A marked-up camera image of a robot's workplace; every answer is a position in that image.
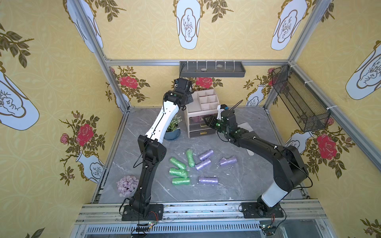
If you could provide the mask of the purple roll bottom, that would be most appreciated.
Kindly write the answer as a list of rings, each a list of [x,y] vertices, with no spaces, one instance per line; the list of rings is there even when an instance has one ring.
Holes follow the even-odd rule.
[[[218,185],[219,181],[217,177],[203,177],[200,176],[198,178],[198,183],[199,184],[204,184],[204,185]]]

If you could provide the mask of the beige drawer organizer cabinet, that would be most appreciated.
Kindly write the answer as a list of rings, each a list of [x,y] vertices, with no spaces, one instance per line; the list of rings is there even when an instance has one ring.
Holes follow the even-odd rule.
[[[190,125],[189,117],[215,114],[217,106],[220,104],[217,93],[214,89],[196,91],[192,94],[193,102],[187,104],[185,110],[185,122],[187,126],[188,138],[216,134],[215,130],[205,125]]]

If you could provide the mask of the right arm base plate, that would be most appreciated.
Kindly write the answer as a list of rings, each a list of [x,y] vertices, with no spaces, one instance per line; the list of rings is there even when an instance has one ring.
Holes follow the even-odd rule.
[[[284,218],[283,210],[279,203],[273,207],[268,207],[263,201],[243,202],[240,211],[244,218]]]

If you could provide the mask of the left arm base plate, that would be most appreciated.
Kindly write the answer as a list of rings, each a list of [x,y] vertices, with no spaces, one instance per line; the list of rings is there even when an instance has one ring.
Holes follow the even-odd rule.
[[[122,213],[122,221],[160,221],[163,219],[163,214],[163,204],[141,205],[140,208],[126,205]]]

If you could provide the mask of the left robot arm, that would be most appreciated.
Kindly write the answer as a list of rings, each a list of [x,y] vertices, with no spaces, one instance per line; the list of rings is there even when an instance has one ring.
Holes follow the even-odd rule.
[[[138,137],[142,157],[142,171],[135,194],[130,198],[128,208],[138,218],[148,217],[150,211],[151,189],[156,170],[165,158],[167,149],[162,144],[170,122],[180,109],[193,102],[192,82],[184,78],[175,80],[174,89],[163,96],[162,108],[151,128],[145,135]]]

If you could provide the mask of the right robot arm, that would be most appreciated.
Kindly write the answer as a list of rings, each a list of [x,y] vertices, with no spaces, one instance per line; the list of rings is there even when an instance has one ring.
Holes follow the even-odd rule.
[[[273,182],[258,199],[258,210],[272,210],[285,196],[308,178],[308,169],[294,146],[281,146],[260,138],[254,131],[240,128],[235,111],[223,108],[217,114],[204,117],[205,124],[222,133],[227,141],[248,149],[272,164]]]

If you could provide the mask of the transparent top drawer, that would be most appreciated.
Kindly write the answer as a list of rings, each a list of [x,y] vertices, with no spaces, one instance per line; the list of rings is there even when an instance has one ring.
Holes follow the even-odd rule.
[[[189,124],[190,125],[205,125],[205,120],[204,118],[209,118],[210,116],[215,116],[215,114],[209,114],[209,115],[201,115],[201,116],[194,116],[194,117],[189,117]]]

